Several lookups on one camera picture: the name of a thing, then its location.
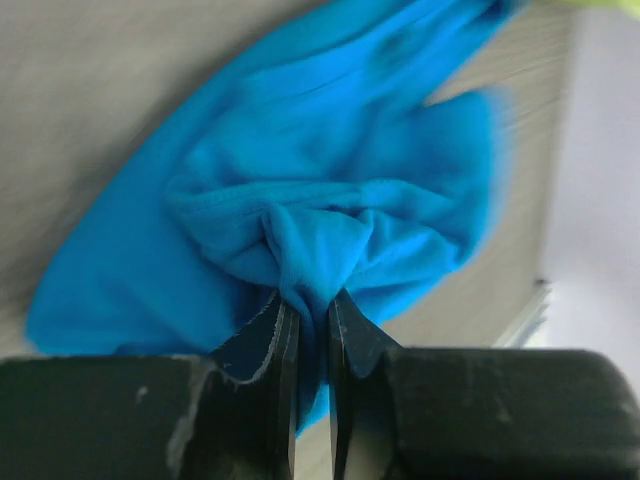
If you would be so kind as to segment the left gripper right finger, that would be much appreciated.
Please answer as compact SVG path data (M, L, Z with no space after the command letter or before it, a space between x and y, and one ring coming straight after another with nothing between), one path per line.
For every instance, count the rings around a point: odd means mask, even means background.
M639 405L585 350L405 347L328 310L337 479L635 479Z

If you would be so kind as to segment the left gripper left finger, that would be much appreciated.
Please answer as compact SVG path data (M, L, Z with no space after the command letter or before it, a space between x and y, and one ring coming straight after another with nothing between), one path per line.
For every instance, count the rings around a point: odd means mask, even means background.
M279 295L207 356L9 358L5 479L289 479L300 319Z

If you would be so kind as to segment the blue t shirt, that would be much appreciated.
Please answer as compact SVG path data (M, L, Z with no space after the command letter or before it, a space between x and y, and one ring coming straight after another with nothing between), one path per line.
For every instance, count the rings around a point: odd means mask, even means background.
M485 242L503 96L432 94L518 1L332 1L215 73L126 162L48 267L49 355L207 353L274 292L301 316L300 427L328 411L325 316L381 323Z

